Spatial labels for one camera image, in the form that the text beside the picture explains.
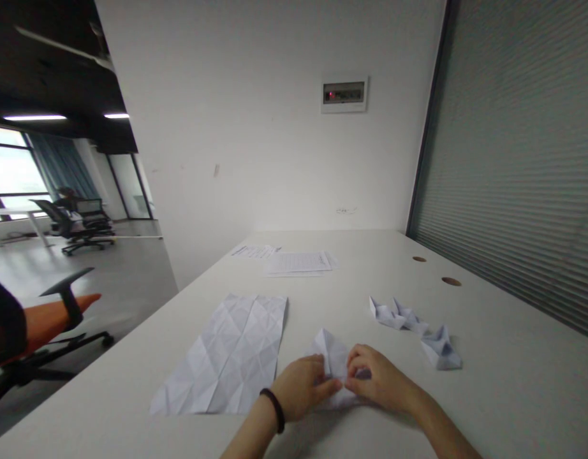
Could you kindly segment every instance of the wristband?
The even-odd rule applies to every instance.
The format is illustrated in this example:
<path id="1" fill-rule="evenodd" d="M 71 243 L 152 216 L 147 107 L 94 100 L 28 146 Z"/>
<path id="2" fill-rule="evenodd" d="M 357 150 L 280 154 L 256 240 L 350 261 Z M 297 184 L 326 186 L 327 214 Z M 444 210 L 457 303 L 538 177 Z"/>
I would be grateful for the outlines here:
<path id="1" fill-rule="evenodd" d="M 275 397 L 275 394 L 270 391 L 270 389 L 262 389 L 260 391 L 260 395 L 266 395 L 273 403 L 275 414 L 277 415 L 277 433 L 281 434 L 283 429 L 286 427 L 286 418 L 283 416 L 283 409 L 281 408 L 281 404 L 279 403 L 277 397 Z"/>

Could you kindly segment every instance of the gray floor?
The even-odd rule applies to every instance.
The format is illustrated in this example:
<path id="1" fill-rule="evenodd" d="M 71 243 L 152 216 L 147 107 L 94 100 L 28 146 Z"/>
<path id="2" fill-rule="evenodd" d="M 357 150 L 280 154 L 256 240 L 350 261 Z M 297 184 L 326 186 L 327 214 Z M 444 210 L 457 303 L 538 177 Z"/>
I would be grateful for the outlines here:
<path id="1" fill-rule="evenodd" d="M 118 235 L 157 235 L 157 222 L 130 221 L 115 225 Z M 35 297 L 65 276 L 93 266 L 73 285 L 77 295 L 103 296 L 84 315 L 81 332 L 107 330 L 116 339 L 147 319 L 177 293 L 164 241 L 158 238 L 120 238 L 104 251 L 80 249 L 72 257 L 61 253 L 65 241 L 50 239 L 46 249 L 37 239 L 0 247 L 0 282 L 17 297 Z M 105 351 L 89 344 L 55 361 L 49 368 L 79 372 Z M 11 390 L 0 401 L 0 435 L 55 393 L 63 382 L 33 381 Z"/>

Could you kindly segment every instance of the ceiling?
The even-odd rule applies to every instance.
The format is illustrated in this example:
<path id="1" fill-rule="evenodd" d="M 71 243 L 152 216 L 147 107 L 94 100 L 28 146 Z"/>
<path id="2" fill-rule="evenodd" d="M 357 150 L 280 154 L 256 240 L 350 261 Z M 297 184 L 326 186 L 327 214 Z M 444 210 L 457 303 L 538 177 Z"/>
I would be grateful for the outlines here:
<path id="1" fill-rule="evenodd" d="M 101 49 L 89 22 L 100 24 L 93 0 L 0 0 L 0 125 L 93 139 L 99 151 L 136 151 L 113 72 L 90 59 L 18 33 L 13 25 L 91 55 Z M 6 115 L 58 113 L 66 120 L 12 122 Z"/>

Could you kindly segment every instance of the window blinds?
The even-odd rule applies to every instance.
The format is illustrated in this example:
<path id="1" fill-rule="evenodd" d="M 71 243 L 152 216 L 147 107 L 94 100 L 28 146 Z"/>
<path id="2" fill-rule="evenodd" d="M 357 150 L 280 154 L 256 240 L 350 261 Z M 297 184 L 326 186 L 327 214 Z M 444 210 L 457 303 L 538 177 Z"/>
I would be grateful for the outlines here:
<path id="1" fill-rule="evenodd" d="M 409 236 L 588 335 L 588 0 L 452 27 Z"/>

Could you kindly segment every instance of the unfolded origami paper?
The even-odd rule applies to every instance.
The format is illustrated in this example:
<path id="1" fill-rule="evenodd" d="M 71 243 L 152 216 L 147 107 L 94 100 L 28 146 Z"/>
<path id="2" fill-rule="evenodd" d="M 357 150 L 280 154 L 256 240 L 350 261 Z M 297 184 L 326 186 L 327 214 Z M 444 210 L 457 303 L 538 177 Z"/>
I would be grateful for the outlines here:
<path id="1" fill-rule="evenodd" d="M 377 322 L 400 330 L 407 328 L 418 335 L 423 335 L 428 330 L 428 324 L 420 320 L 413 310 L 402 306 L 396 298 L 392 298 L 393 309 L 386 305 L 380 305 L 370 297 L 371 312 Z"/>
<path id="2" fill-rule="evenodd" d="M 228 295 L 158 389 L 150 412 L 247 413 L 275 379 L 287 300 Z"/>
<path id="3" fill-rule="evenodd" d="M 443 325 L 432 335 L 422 337 L 422 347 L 437 370 L 462 368 L 462 359 L 449 341 L 449 331 Z"/>
<path id="4" fill-rule="evenodd" d="M 347 355 L 349 349 L 338 341 L 332 333 L 322 328 L 315 336 L 306 356 L 322 354 L 324 356 L 324 373 L 326 377 L 340 379 L 345 383 L 347 379 Z M 318 409 L 338 409 L 360 403 L 360 399 L 345 387 L 335 395 L 324 401 Z"/>

